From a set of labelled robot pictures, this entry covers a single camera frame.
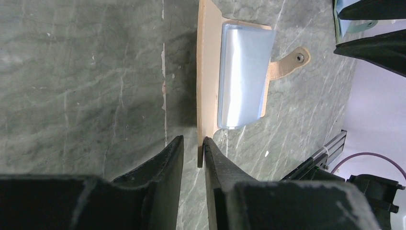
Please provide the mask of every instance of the purple cable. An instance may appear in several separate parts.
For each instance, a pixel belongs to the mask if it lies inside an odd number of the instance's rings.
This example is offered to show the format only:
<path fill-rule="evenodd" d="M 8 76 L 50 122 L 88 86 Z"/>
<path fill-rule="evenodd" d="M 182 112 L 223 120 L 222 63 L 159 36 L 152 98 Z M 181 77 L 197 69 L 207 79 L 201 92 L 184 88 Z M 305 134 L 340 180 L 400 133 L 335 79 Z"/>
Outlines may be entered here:
<path fill-rule="evenodd" d="M 342 161 L 340 161 L 340 163 L 338 163 L 338 164 L 334 167 L 334 169 L 331 171 L 331 173 L 334 174 L 334 172 L 335 172 L 342 164 L 344 164 L 344 163 L 345 163 L 346 161 L 348 161 L 349 159 L 354 158 L 354 157 L 358 157 L 358 156 L 375 156 L 375 157 L 379 157 L 379 158 L 382 158 L 382 159 L 384 159 L 384 160 L 387 160 L 387 161 L 389 161 L 391 164 L 393 164 L 393 165 L 402 173 L 403 177 L 404 177 L 405 180 L 406 180 L 406 172 L 405 172 L 405 170 L 402 169 L 402 167 L 400 167 L 396 162 L 394 162 L 393 160 L 387 158 L 386 156 L 381 155 L 381 154 L 378 154 L 378 153 L 373 153 L 373 152 L 360 152 L 360 153 L 356 153 L 356 154 L 354 154 L 354 155 L 351 155 L 351 156 L 349 156 L 349 157 L 346 157 L 345 159 L 343 159 Z"/>

